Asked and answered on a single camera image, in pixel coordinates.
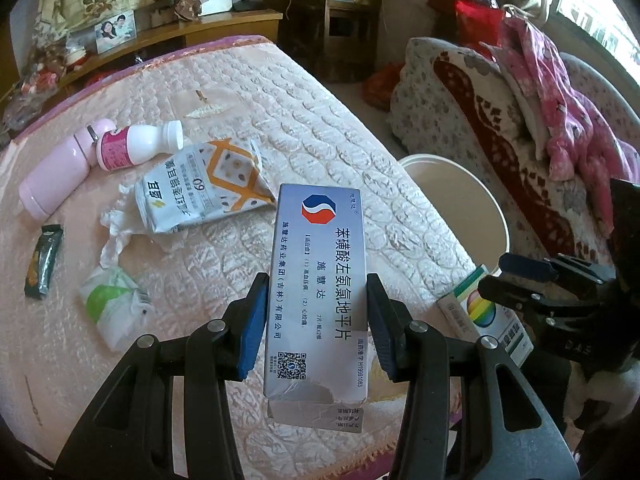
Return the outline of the gloved right hand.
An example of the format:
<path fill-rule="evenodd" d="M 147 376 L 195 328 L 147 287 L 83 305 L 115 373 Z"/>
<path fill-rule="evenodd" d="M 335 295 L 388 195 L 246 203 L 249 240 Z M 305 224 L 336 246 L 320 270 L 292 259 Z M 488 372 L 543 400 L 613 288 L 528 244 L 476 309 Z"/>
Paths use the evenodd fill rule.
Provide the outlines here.
<path fill-rule="evenodd" d="M 597 372 L 587 379 L 582 367 L 570 363 L 570 379 L 564 401 L 563 415 L 578 426 L 577 419 L 588 401 L 601 403 L 603 408 L 586 423 L 585 431 L 599 426 L 614 426 L 631 414 L 639 400 L 639 360 L 631 358 L 623 372 Z"/>

